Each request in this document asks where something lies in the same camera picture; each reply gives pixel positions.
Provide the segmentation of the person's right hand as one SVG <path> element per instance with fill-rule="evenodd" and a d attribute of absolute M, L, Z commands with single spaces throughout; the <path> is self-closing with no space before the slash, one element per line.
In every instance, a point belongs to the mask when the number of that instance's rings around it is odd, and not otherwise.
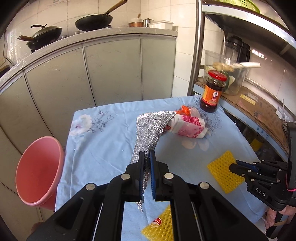
<path fill-rule="evenodd" d="M 296 212 L 296 208 L 295 207 L 291 207 L 291 206 L 286 206 L 282 211 L 280 211 L 280 214 L 282 215 L 287 215 L 288 218 L 287 218 L 287 224 L 289 224 L 294 215 L 295 215 L 295 212 Z M 265 225 L 265 228 L 268 229 L 270 228 L 271 226 L 274 225 L 275 223 L 275 218 L 276 218 L 276 211 L 272 210 L 272 209 L 268 209 L 267 213 L 266 213 L 266 219 L 264 221 L 264 225 Z"/>

